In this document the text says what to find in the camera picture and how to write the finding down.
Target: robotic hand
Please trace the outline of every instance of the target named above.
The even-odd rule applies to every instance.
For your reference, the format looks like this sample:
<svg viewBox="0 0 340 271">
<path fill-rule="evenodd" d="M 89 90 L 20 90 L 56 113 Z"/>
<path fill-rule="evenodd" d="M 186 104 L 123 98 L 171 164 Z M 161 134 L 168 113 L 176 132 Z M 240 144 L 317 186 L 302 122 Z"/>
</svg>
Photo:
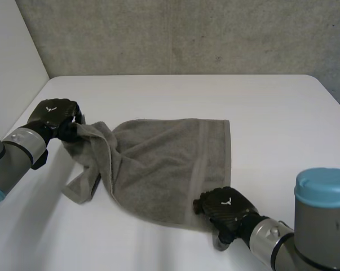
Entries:
<svg viewBox="0 0 340 271">
<path fill-rule="evenodd" d="M 316 202 L 302 202 L 306 189 L 319 184 L 319 178 L 329 180 L 333 177 L 340 180 L 339 169 L 309 169 L 298 175 L 295 234 L 283 222 L 259 215 L 257 209 L 231 187 L 202 193 L 193 201 L 193 209 L 196 214 L 204 214 L 218 229 L 222 246 L 217 247 L 220 250 L 225 250 L 234 239 L 241 238 L 270 270 L 339 271 L 340 208 L 319 208 L 311 206 Z"/>
<path fill-rule="evenodd" d="M 77 130 L 72 122 L 82 123 L 76 102 L 68 99 L 41 101 L 26 125 L 17 128 L 0 141 L 0 201 L 30 169 L 47 161 L 47 145 L 52 138 L 73 142 Z"/>
</svg>

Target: gray towel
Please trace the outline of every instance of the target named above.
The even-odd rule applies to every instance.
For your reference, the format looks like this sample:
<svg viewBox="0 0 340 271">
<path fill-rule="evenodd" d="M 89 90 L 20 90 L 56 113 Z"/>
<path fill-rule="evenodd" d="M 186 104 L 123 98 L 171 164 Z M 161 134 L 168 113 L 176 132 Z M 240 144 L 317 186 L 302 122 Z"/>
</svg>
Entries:
<svg viewBox="0 0 340 271">
<path fill-rule="evenodd" d="M 103 122 L 77 124 L 76 143 L 64 143 L 84 171 L 63 193 L 92 198 L 102 178 L 124 209 L 159 224 L 210 230 L 193 214 L 204 191 L 228 186 L 231 144 L 227 120 L 132 120 L 112 132 Z"/>
</svg>

